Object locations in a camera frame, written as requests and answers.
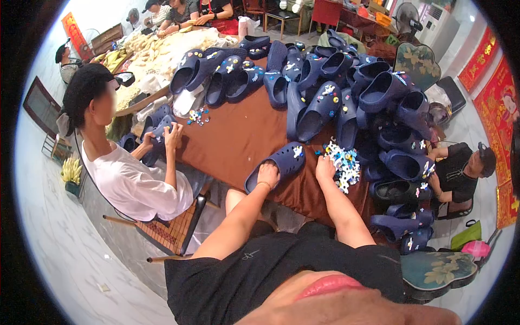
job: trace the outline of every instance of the green bag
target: green bag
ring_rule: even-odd
[[[482,240],[482,227],[480,226],[480,220],[472,224],[465,231],[458,233],[451,238],[451,250],[454,252],[460,252],[466,243],[473,240]]]

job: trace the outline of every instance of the red chair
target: red chair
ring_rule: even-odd
[[[343,9],[343,3],[331,2],[327,0],[315,0],[313,16],[310,19],[309,26],[309,37],[310,29],[313,26],[313,21],[328,24],[330,26],[337,26],[340,22],[341,9]]]

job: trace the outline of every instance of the table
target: table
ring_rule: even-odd
[[[266,62],[267,58],[264,58],[256,64],[265,67]],[[203,126],[187,125],[186,119],[178,119],[185,126],[185,134],[182,147],[177,149],[177,159],[243,190],[245,179],[258,163],[289,142],[285,134],[287,111],[271,107],[265,87],[240,103],[225,103],[209,110],[210,121]],[[306,155],[304,167],[282,182],[268,200],[333,226],[315,178],[318,157],[315,150],[323,151],[322,145],[328,144],[334,134],[334,126],[330,123],[309,145],[302,144]],[[372,204],[367,200],[367,193],[368,182],[360,181],[349,187],[348,198],[369,224],[373,209],[370,209]]]

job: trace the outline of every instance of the white t-shirt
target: white t-shirt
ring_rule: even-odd
[[[97,188],[119,211],[140,221],[172,220],[193,203],[186,176],[177,171],[177,190],[164,182],[165,172],[149,168],[116,144],[109,154],[90,161],[81,144],[83,162]]]

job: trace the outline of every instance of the black t-shirt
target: black t-shirt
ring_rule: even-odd
[[[448,147],[448,157],[436,163],[440,189],[451,193],[453,202],[462,203],[471,198],[477,188],[478,179],[463,173],[473,151],[464,142]]]
[[[211,12],[214,14],[218,14],[218,13],[224,11],[222,8],[229,3],[230,3],[229,0],[210,0]],[[202,15],[207,15],[210,13],[210,6],[202,5],[200,0],[199,0],[199,7],[200,7],[199,10]]]
[[[339,271],[391,301],[403,298],[396,250],[378,245],[353,249],[329,238],[288,232],[251,239],[222,261],[167,259],[164,268],[168,306],[180,325],[233,324],[302,270]]]

